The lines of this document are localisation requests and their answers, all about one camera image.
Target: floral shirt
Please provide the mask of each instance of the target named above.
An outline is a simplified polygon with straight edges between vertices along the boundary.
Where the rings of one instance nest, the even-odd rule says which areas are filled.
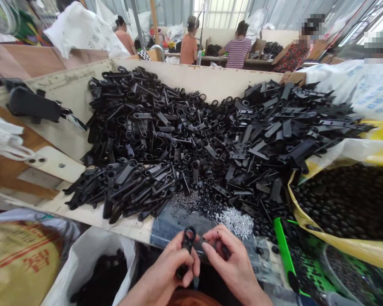
[[[300,68],[308,58],[310,48],[305,44],[291,44],[287,53],[278,62],[272,72],[294,72]]]

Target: wooden table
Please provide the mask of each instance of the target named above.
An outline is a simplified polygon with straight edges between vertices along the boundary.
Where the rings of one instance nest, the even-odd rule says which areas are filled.
[[[165,57],[180,57],[180,53],[165,53]],[[203,56],[201,57],[202,61],[211,61],[211,62],[227,62],[227,56],[212,57],[212,56]],[[262,60],[262,59],[246,59],[246,64],[257,64],[257,65],[271,65],[272,60]]]
[[[165,57],[180,57],[180,53],[165,53]],[[210,61],[210,62],[227,62],[227,56],[212,57],[212,56],[203,56],[201,61]],[[305,62],[302,67],[311,67],[318,65],[317,62]],[[246,59],[244,61],[244,66],[246,65],[264,65],[272,66],[272,60],[262,60],[262,59]]]

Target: window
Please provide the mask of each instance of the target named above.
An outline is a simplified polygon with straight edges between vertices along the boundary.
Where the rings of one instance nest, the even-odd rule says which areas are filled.
[[[369,27],[370,24],[378,22],[377,17],[382,12],[383,12],[383,0],[377,0],[375,5],[370,10],[368,10],[364,14],[364,16],[353,26],[353,29],[343,39],[343,41],[339,44],[339,47],[342,47],[343,45],[345,45],[347,43],[351,43],[355,39],[359,39],[359,41],[357,43],[359,45],[363,45],[364,44],[363,43],[364,42],[363,32],[366,31],[366,29]]]
[[[235,29],[248,9],[249,0],[206,0],[205,28]],[[198,16],[204,0],[194,0],[193,15]]]

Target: black hair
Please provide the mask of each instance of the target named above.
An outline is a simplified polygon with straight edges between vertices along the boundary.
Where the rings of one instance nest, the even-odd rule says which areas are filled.
[[[244,20],[240,21],[237,27],[237,35],[246,35],[248,30],[248,23],[246,23]]]
[[[71,3],[77,0],[57,0],[57,9],[62,13]]]
[[[115,20],[116,26],[125,26],[125,20],[123,20],[122,16],[118,16],[118,19]]]
[[[302,35],[313,35],[319,31],[320,25],[325,21],[324,14],[312,14],[302,25]]]
[[[196,16],[191,15],[187,20],[187,31],[193,32],[194,29],[199,28],[199,22]]]

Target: pink shirt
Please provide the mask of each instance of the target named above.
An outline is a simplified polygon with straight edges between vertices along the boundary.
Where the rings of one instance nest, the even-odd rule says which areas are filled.
[[[225,46],[226,52],[228,52],[226,68],[241,69],[250,48],[251,39],[249,38],[229,41]]]

